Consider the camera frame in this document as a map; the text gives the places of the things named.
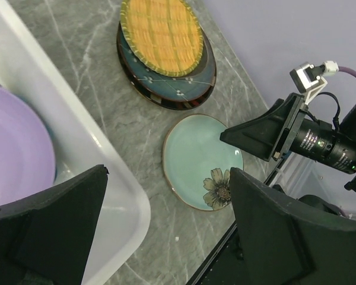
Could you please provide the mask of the turquoise polka dot plate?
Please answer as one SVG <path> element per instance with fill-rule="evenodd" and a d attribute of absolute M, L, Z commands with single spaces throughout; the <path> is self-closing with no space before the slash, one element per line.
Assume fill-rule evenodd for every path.
<path fill-rule="evenodd" d="M 57 177 L 57 165 L 56 165 L 55 146 L 53 143 L 53 133 L 48 125 L 45 125 L 45 128 L 47 130 L 47 134 L 48 134 L 49 142 L 50 142 L 50 157 L 51 157 L 51 161 L 53 163 L 53 182 L 54 182 Z"/>

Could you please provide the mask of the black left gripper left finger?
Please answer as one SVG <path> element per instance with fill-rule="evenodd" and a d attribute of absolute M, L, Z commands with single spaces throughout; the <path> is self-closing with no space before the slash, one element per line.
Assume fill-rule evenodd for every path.
<path fill-rule="evenodd" d="M 0 206 L 0 284 L 18 284 L 27 271 L 55 284 L 81 284 L 108 174 L 98 164 Z"/>

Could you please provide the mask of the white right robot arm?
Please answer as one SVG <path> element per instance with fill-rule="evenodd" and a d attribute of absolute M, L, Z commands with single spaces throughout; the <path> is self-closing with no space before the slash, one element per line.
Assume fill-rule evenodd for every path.
<path fill-rule="evenodd" d="M 226 129 L 220 140 L 266 162 L 296 153 L 354 175 L 344 188 L 356 193 L 356 105 L 343 121 L 340 111 L 337 108 L 332 123 L 318 120 L 304 96 L 291 93 L 256 119 Z"/>

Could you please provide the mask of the mint green flower plate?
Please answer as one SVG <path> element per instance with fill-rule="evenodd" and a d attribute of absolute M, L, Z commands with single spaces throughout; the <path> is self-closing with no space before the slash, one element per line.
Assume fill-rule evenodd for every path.
<path fill-rule="evenodd" d="M 169 130 L 163 144 L 163 171 L 174 194 L 201 211 L 231 202 L 230 169 L 243 168 L 241 151 L 220 141 L 226 126 L 209 115 L 189 115 Z"/>

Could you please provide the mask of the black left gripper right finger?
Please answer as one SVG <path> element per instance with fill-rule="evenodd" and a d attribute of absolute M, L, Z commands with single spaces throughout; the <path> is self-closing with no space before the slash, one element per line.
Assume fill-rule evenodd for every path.
<path fill-rule="evenodd" d="M 252 284 L 356 284 L 356 220 L 311 207 L 235 167 L 230 192 Z"/>

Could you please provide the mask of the round woven bamboo mat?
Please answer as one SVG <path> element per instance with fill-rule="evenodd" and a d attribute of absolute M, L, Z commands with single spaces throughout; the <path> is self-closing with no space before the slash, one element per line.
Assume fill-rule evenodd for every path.
<path fill-rule="evenodd" d="M 201 60 L 203 32 L 185 1 L 123 1 L 120 25 L 131 51 L 159 74 L 181 77 Z"/>

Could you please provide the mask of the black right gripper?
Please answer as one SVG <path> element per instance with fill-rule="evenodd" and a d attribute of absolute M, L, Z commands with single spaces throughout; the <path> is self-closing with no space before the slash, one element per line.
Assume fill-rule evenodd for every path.
<path fill-rule="evenodd" d="M 303 121 L 303 97 L 296 93 L 278 99 L 260 117 L 226 129 L 220 140 L 266 162 L 277 161 L 290 150 L 338 171 L 356 173 L 356 142 L 329 123 Z"/>

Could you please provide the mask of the lavender round plate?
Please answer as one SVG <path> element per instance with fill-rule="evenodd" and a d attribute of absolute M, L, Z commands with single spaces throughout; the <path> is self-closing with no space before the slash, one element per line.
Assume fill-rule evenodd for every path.
<path fill-rule="evenodd" d="M 53 186 L 47 130 L 36 112 L 0 87 L 0 205 Z"/>

